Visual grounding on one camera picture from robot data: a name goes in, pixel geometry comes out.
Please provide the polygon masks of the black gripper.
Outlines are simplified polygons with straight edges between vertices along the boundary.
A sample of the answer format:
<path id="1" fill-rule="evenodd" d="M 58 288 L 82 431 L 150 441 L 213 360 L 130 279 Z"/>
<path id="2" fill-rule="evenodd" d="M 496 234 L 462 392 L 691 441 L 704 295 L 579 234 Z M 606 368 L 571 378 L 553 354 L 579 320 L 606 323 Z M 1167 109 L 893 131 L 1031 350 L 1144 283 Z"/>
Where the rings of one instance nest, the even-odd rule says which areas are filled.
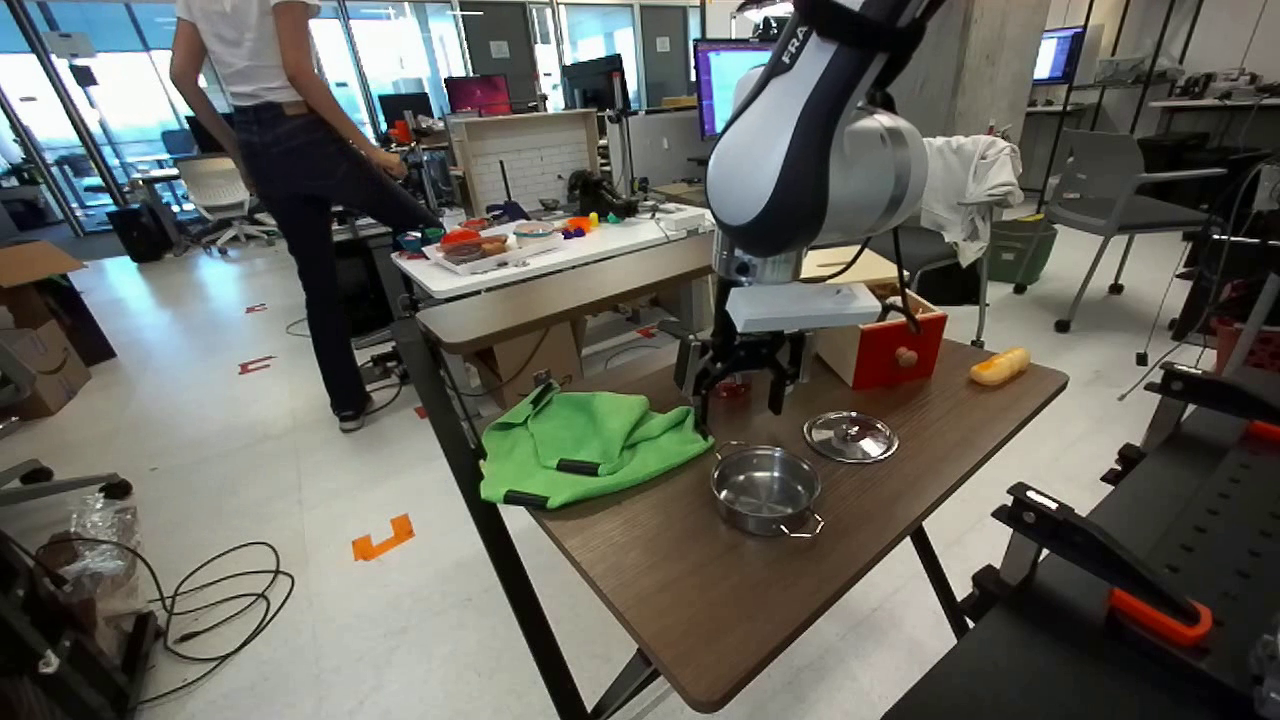
<path id="1" fill-rule="evenodd" d="M 788 388 L 798 380 L 803 368 L 803 336 L 798 334 L 735 334 L 732 323 L 721 323 L 713 334 L 713 350 L 694 363 L 691 378 L 691 428 L 706 435 L 706 403 L 723 378 L 732 374 L 772 374 L 766 380 L 766 413 L 785 413 Z"/>

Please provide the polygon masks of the white and navy robot arm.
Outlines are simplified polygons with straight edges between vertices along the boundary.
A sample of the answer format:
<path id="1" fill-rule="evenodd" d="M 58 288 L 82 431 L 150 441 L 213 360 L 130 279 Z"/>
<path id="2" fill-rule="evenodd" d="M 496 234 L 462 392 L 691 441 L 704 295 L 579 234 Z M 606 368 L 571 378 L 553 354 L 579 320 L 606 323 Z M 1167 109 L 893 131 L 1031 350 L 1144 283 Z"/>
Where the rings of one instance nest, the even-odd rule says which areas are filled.
<path id="1" fill-rule="evenodd" d="M 926 154 L 873 103 L 944 0 L 791 0 L 754 86 L 706 155 L 715 320 L 691 368 L 694 428 L 727 378 L 766 374 L 766 409 L 798 380 L 803 336 L 856 328 L 877 295 L 798 277 L 814 243 L 869 243 L 914 217 Z"/>

